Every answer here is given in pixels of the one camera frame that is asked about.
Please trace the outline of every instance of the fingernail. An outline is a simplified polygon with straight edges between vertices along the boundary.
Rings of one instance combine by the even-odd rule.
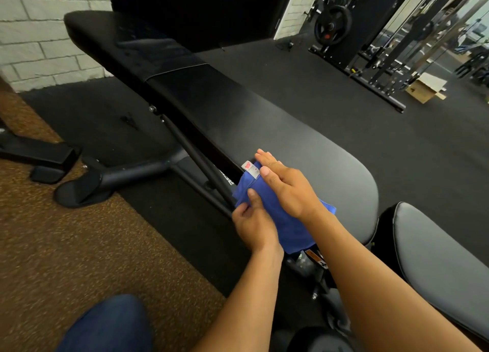
[[[270,168],[269,167],[261,167],[260,173],[262,174],[262,176],[266,177],[270,173]]]

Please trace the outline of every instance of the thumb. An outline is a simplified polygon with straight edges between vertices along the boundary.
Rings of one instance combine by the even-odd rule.
[[[253,210],[263,209],[263,202],[260,195],[252,188],[248,188],[249,202]]]
[[[279,196],[288,186],[286,183],[282,182],[278,175],[269,167],[261,167],[260,175],[277,196]]]

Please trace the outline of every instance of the black rubber floor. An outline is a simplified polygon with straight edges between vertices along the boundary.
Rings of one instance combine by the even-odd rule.
[[[381,210],[407,201],[489,265],[489,105],[461,82],[444,101],[421,105],[406,93],[404,114],[307,52],[272,40],[199,55],[357,157],[375,177]],[[22,94],[66,141],[107,166],[161,155],[173,141],[147,104],[116,78]],[[133,116],[135,126],[120,120]],[[161,129],[155,142],[154,129]],[[248,252],[232,225],[176,176],[121,190],[122,196],[218,290],[227,295]],[[300,281],[283,270],[277,309],[290,324],[320,323]]]

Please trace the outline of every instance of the right hand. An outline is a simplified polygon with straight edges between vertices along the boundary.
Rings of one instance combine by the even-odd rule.
[[[255,154],[260,162],[260,175],[278,197],[284,210],[305,223],[317,212],[325,210],[307,178],[300,170],[287,168],[271,153],[258,149]]]

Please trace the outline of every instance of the white brick wall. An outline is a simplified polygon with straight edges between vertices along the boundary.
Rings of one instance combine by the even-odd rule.
[[[290,0],[275,32],[274,39],[285,38],[299,33],[302,24],[306,20],[304,12],[307,13],[313,3],[314,0]]]
[[[112,76],[69,39],[74,10],[112,10],[110,0],[0,0],[0,75],[17,91]]]

